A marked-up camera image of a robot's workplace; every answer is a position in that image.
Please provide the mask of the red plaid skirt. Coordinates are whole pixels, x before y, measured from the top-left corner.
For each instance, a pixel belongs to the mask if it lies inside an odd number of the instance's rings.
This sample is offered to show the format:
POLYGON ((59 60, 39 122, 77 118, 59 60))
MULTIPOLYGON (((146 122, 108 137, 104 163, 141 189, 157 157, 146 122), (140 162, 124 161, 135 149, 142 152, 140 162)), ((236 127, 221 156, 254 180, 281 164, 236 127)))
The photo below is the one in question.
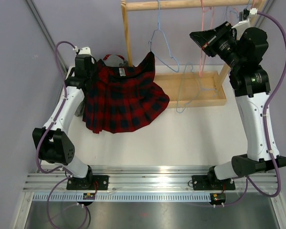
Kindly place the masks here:
POLYGON ((154 82, 152 52, 135 67, 110 67, 99 60, 96 78, 87 93, 82 118, 95 134, 134 132, 149 125, 170 102, 154 82))

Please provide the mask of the blue wire hanger with plaid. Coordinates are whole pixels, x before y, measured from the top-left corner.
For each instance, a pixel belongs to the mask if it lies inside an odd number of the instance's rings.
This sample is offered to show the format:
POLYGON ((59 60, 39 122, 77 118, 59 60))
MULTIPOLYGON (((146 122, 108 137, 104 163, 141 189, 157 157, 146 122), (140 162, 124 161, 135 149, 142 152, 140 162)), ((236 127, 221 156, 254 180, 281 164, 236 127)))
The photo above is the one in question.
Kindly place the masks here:
POLYGON ((149 49, 159 63, 167 67, 172 72, 178 73, 180 71, 180 64, 177 58, 173 56, 166 34, 161 27, 161 1, 157 0, 156 2, 157 26, 148 41, 149 49))

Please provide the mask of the red white-dotted skirt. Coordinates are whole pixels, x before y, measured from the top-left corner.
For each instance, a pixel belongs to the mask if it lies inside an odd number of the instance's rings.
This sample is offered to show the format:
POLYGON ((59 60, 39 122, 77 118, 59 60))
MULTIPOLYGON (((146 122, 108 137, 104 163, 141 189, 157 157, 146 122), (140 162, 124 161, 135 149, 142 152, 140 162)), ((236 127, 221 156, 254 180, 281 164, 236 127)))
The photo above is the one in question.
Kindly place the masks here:
POLYGON ((104 62, 124 62, 124 57, 117 54, 107 54, 102 60, 104 62))

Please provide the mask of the dark grey dotted skirt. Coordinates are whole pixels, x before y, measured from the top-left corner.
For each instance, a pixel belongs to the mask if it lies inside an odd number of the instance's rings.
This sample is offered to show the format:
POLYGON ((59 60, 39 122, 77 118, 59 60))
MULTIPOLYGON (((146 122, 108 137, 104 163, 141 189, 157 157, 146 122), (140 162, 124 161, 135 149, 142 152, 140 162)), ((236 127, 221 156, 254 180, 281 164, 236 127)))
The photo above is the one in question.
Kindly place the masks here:
POLYGON ((116 54, 105 55, 103 62, 110 67, 124 67, 128 65, 128 61, 123 56, 116 54))

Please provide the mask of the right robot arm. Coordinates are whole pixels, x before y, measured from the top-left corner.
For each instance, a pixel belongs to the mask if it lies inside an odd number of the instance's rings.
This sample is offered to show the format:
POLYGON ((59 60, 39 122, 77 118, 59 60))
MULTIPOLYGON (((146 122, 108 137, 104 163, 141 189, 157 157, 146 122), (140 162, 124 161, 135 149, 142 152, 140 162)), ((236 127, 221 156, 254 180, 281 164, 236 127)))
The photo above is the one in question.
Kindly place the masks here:
POLYGON ((267 33, 249 27, 238 38, 237 29, 224 22, 214 29, 191 32, 189 36, 207 56, 218 55, 230 67, 229 81, 247 139, 246 154, 209 168, 208 186, 218 189, 232 178, 286 167, 286 157, 280 155, 272 130, 269 77, 260 65, 269 46, 267 33))

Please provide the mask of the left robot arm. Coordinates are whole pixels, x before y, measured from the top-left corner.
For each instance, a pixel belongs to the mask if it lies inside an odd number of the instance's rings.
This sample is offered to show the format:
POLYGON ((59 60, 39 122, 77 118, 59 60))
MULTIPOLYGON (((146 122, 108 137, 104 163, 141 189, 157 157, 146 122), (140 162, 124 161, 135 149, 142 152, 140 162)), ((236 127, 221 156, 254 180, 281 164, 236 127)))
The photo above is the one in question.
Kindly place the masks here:
POLYGON ((92 169, 75 155, 75 146, 68 132, 96 72, 96 61, 91 54, 77 54, 73 71, 74 74, 63 82, 62 97, 49 120, 42 128, 35 128, 32 137, 36 162, 42 173, 46 170, 41 168, 41 161, 56 164, 57 169, 69 173, 69 190, 90 189, 94 183, 92 169))

